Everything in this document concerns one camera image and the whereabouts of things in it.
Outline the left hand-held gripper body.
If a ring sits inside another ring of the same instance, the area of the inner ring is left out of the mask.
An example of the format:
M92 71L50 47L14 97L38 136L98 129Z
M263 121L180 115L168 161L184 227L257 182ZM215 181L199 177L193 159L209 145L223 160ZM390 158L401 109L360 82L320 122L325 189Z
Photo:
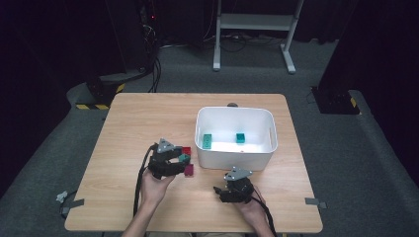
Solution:
M156 179L173 175L170 160L175 157L175 146L164 138L153 149L148 169Z

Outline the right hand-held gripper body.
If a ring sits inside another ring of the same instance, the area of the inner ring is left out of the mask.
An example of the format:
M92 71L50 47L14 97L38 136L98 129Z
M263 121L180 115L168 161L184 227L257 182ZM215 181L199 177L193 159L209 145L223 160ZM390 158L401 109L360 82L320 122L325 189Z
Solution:
M226 180L227 202L248 202L251 199L254 187L249 179L253 174L252 171L233 167L224 175Z

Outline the white plastic bin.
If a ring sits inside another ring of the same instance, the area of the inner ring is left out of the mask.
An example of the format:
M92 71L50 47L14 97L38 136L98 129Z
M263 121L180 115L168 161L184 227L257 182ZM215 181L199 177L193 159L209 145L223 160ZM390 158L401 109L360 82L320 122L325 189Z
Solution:
M212 136L211 149L203 149L206 133ZM245 134L244 143L236 142L237 133ZM279 146L273 115L258 108L201 108L196 120L195 143L200 165L222 170L235 166L262 171Z

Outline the person's right hand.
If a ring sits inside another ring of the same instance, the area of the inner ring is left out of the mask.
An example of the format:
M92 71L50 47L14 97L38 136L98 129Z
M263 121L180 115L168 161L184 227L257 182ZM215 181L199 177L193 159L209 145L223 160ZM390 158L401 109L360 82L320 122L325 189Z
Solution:
M261 205L261 203L264 202L265 200L262 198L259 189L255 187L250 201L238 202L234 206L249 225L258 227L259 225L266 223L266 213Z

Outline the person's left hand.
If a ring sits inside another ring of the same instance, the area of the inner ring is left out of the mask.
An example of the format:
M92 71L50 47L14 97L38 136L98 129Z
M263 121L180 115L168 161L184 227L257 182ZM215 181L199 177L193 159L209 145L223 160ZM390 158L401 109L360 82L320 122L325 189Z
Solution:
M174 179L174 176L170 176L159 180L146 170L142 175L140 209L155 210Z

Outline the grey tape strip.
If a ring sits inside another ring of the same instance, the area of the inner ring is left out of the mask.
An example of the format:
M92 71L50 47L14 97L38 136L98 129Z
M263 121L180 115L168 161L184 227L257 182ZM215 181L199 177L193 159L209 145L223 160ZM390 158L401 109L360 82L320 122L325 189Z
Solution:
M320 201L318 198L306 197L304 200L305 200L305 204L307 204L307 205L315 205L319 209L327 209L328 208L328 204L325 201Z
M61 208L60 208L60 214L63 216L63 217L66 217L67 215L68 215L68 213L69 213L69 211L72 209L72 208L74 208L74 207L78 207L78 206L82 206L83 204L84 204L84 202L85 202L85 199L84 198L82 198L82 199L79 199L79 200L74 200L69 206L62 206Z

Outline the black stand base striped tape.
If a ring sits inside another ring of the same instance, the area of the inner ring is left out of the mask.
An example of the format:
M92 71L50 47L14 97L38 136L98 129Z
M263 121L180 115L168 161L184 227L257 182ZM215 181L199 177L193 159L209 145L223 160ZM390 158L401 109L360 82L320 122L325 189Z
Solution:
M125 88L125 83L104 82L95 79L83 84L82 91L75 102L79 110L108 110L116 94Z

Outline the white metal stand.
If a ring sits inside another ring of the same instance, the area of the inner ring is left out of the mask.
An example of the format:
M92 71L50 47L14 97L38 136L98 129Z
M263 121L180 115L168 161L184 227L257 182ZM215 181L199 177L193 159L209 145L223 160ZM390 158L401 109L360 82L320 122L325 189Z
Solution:
M295 11L292 15L256 15L223 13L221 11L222 0L217 0L212 70L219 71L221 68L220 39L222 30L263 30L288 33L286 41L280 45L280 50L288 72L295 74L296 69L290 54L290 47L303 3L304 0L297 0Z

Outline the dark curtain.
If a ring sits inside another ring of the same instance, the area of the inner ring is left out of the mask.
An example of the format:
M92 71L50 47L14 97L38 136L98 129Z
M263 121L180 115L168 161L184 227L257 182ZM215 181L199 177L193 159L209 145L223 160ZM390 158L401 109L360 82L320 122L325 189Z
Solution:
M419 187L419 0L358 0L318 88L360 91Z
M88 26L106 0L0 0L0 198L99 75Z

